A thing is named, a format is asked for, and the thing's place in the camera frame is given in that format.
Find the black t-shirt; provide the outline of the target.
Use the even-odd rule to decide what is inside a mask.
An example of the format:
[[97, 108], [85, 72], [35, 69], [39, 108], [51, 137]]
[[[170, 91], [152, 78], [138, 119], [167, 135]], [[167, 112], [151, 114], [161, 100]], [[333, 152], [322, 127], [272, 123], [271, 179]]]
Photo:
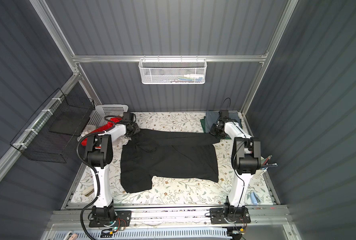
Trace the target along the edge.
[[152, 178], [201, 179], [218, 182], [214, 145], [209, 133], [142, 129], [122, 147], [120, 183], [127, 193], [152, 189]]

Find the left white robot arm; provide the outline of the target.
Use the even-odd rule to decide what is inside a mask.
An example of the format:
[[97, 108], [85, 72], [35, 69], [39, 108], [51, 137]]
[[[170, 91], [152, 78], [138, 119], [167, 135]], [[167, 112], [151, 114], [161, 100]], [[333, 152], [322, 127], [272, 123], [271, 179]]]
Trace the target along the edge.
[[82, 162], [90, 167], [94, 176], [95, 199], [93, 207], [106, 208], [113, 198], [109, 186], [109, 165], [113, 159], [112, 142], [121, 137], [132, 137], [140, 132], [134, 113], [125, 112], [123, 116], [105, 116], [107, 124], [84, 136], [79, 144], [84, 147]]

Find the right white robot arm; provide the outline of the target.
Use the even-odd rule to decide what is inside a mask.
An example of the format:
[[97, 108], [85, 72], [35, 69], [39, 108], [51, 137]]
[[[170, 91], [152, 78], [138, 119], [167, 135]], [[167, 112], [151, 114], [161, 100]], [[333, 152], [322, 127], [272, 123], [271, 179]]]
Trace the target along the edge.
[[244, 206], [249, 183], [261, 167], [261, 142], [244, 131], [237, 120], [231, 119], [227, 110], [219, 111], [210, 134], [218, 139], [228, 136], [233, 141], [231, 165], [234, 179], [227, 203], [233, 208]]

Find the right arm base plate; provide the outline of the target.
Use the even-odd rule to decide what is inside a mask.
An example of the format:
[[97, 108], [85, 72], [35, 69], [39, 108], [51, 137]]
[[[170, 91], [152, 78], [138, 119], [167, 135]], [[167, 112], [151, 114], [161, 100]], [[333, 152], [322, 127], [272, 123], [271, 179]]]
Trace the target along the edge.
[[249, 210], [243, 206], [237, 209], [231, 208], [226, 210], [223, 208], [211, 208], [210, 209], [210, 219], [213, 225], [221, 224], [250, 224], [251, 217]]

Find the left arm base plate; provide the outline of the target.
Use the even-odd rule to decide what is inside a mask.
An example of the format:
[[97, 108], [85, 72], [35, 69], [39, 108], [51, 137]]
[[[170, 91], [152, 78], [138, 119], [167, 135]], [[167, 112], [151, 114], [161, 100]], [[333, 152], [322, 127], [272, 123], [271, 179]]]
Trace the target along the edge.
[[90, 228], [114, 228], [114, 227], [129, 227], [132, 211], [114, 211], [107, 212], [91, 212], [89, 215]]

